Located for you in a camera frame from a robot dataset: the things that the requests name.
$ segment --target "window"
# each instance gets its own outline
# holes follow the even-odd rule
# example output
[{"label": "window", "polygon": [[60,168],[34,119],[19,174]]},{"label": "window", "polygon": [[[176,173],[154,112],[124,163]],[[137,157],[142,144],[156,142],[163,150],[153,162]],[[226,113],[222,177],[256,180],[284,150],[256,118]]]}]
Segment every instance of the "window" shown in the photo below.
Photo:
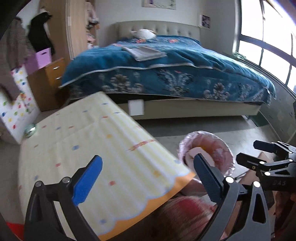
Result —
[{"label": "window", "polygon": [[268,0],[241,0],[238,52],[296,94],[296,37]]}]

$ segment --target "plastic bag liner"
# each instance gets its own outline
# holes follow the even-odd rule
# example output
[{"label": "plastic bag liner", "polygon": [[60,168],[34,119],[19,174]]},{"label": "plastic bag liner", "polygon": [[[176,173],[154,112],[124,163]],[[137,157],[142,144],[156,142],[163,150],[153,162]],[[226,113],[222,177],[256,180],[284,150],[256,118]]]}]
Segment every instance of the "plastic bag liner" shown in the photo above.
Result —
[{"label": "plastic bag liner", "polygon": [[[234,157],[228,145],[218,136],[206,132],[195,131],[189,133],[179,144],[178,157],[185,165],[185,155],[195,147],[201,147],[213,159],[215,167],[226,177],[235,169]],[[205,195],[205,189],[201,181],[194,178],[183,190],[184,195]]]}]

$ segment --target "tile floor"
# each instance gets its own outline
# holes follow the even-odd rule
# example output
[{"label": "tile floor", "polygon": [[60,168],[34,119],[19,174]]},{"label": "tile floor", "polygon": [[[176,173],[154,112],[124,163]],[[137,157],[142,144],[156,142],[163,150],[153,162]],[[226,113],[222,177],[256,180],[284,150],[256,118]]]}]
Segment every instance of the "tile floor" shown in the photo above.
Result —
[{"label": "tile floor", "polygon": [[[36,122],[54,112],[42,112]],[[234,155],[244,152],[258,156],[260,152],[252,146],[255,140],[277,141],[269,126],[256,127],[253,121],[241,116],[141,120],[139,123],[174,155],[177,155],[178,144],[184,136],[197,130],[215,133],[229,145]],[[7,221],[14,223],[23,222],[17,189],[19,152],[20,146],[0,141],[0,212]],[[233,176],[244,171],[244,167],[237,165]]]}]

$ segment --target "pink trash can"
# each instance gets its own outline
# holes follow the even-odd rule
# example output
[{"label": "pink trash can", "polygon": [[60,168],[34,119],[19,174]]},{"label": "pink trash can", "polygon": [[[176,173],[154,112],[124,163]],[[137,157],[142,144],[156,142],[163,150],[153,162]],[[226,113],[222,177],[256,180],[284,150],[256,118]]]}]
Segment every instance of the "pink trash can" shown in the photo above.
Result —
[{"label": "pink trash can", "polygon": [[32,74],[36,70],[39,70],[52,62],[52,55],[50,48],[44,49],[29,56],[25,62],[25,68],[28,74]]},{"label": "pink trash can", "polygon": [[[190,167],[185,161],[186,154],[193,148],[200,147],[213,160],[213,165],[217,167],[226,177],[230,176],[235,169],[235,161],[228,145],[218,136],[206,132],[195,131],[189,133],[179,144],[178,157],[185,165]],[[194,178],[183,190],[184,195],[203,196],[206,194],[202,182]]]}]

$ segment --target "window sill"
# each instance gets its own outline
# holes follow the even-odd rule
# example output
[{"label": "window sill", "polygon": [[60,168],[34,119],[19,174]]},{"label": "window sill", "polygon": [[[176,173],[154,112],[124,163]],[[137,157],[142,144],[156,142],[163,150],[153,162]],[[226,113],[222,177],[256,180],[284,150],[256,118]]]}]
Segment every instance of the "window sill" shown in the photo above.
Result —
[{"label": "window sill", "polygon": [[237,58],[235,58],[235,59],[237,61],[239,61],[239,62],[242,62],[242,63],[254,68],[256,71],[260,71],[260,72],[264,73],[264,75],[266,75],[268,78],[276,81],[279,85],[281,85],[296,100],[296,94],[292,90],[290,90],[283,82],[281,82],[277,77],[275,77],[271,73],[267,72],[265,69],[259,67],[258,65],[252,63],[251,61],[237,59]]}]

